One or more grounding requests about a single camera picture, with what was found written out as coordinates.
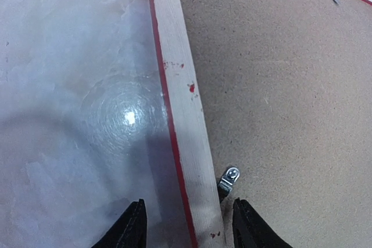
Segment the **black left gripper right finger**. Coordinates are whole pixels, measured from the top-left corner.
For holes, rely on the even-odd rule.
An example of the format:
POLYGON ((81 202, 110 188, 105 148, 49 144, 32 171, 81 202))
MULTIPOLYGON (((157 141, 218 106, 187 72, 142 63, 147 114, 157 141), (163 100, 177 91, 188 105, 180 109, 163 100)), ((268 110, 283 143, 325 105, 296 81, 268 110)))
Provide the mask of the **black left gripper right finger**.
POLYGON ((234 200, 232 218, 234 247, 292 248, 271 229, 247 200, 234 200))

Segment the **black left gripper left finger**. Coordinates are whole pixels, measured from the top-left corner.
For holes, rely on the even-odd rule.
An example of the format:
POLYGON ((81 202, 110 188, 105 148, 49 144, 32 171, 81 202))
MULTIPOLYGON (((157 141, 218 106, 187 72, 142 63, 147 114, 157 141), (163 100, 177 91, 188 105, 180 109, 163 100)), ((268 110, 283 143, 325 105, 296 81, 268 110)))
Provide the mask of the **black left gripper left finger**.
POLYGON ((92 248, 145 248, 147 214, 145 202, 132 202, 92 248))

